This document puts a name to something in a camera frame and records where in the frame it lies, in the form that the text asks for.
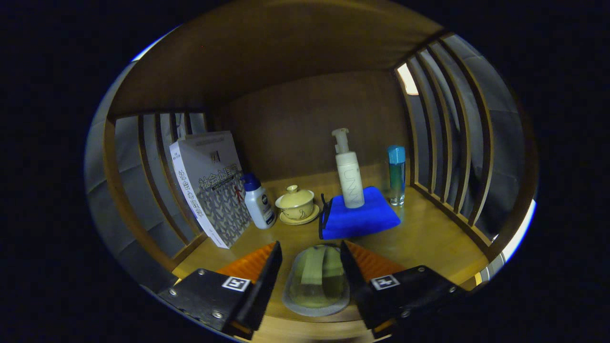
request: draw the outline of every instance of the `white book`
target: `white book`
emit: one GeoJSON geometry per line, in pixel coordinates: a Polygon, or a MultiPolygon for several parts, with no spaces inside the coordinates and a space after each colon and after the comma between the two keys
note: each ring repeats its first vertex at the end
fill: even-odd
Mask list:
{"type": "Polygon", "coordinates": [[[170,154],[197,222],[216,246],[231,248],[251,220],[231,132],[189,135],[172,143],[170,154]]]}

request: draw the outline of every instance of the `clear bottle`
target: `clear bottle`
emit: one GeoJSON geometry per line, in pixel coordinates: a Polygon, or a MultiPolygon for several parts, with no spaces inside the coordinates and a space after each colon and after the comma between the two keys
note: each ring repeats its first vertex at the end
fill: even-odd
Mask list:
{"type": "Polygon", "coordinates": [[[359,208],[364,205],[364,192],[362,190],[362,179],[360,177],[360,166],[354,151],[350,151],[347,145],[346,128],[336,129],[331,134],[337,139],[335,150],[337,155],[337,171],[341,182],[341,191],[346,208],[359,208]]]}
{"type": "Polygon", "coordinates": [[[391,145],[387,148],[390,162],[390,204],[402,206],[404,204],[405,170],[406,160],[404,147],[391,145]]]}
{"type": "Polygon", "coordinates": [[[252,216],[252,221],[259,229],[269,229],[277,219],[273,205],[267,196],[267,190],[260,185],[260,181],[252,173],[244,174],[242,180],[246,190],[244,202],[252,216]]]}

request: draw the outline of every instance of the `blue cap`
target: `blue cap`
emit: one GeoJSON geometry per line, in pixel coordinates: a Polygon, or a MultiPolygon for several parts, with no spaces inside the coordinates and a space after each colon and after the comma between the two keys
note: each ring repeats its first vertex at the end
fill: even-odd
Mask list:
{"type": "Polygon", "coordinates": [[[244,174],[241,179],[245,182],[243,188],[246,189],[246,192],[257,190],[260,187],[260,181],[253,173],[244,174]]]}
{"type": "Polygon", "coordinates": [[[405,162],[404,146],[391,145],[387,147],[387,156],[391,164],[400,164],[405,162]]]}

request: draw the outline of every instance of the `bottle label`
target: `bottle label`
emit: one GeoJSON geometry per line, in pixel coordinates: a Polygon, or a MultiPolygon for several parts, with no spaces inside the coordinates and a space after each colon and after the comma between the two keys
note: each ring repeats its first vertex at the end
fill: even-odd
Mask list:
{"type": "Polygon", "coordinates": [[[263,194],[260,197],[260,202],[263,205],[261,206],[263,208],[263,219],[265,220],[265,223],[270,224],[273,219],[275,219],[275,213],[273,213],[273,208],[271,208],[267,194],[263,194]]]}
{"type": "Polygon", "coordinates": [[[360,186],[357,181],[359,172],[360,168],[352,168],[343,172],[343,177],[345,178],[345,184],[347,188],[344,194],[348,197],[350,201],[356,204],[363,202],[361,191],[362,186],[360,186]]]}

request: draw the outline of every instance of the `cleanser bottle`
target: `cleanser bottle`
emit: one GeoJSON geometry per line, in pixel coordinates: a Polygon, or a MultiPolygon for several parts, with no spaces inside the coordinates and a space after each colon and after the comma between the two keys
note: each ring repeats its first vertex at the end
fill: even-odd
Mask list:
{"type": "Polygon", "coordinates": [[[331,134],[337,139],[335,151],[337,155],[337,171],[341,182],[341,191],[346,208],[359,208],[364,205],[364,193],[362,191],[362,180],[360,178],[360,166],[356,153],[350,151],[347,145],[346,128],[336,129],[331,134]]]}
{"type": "Polygon", "coordinates": [[[275,224],[276,216],[273,205],[267,197],[267,190],[260,185],[260,181],[252,173],[243,175],[243,187],[246,189],[244,203],[252,216],[252,221],[259,229],[269,229],[275,224]]]}

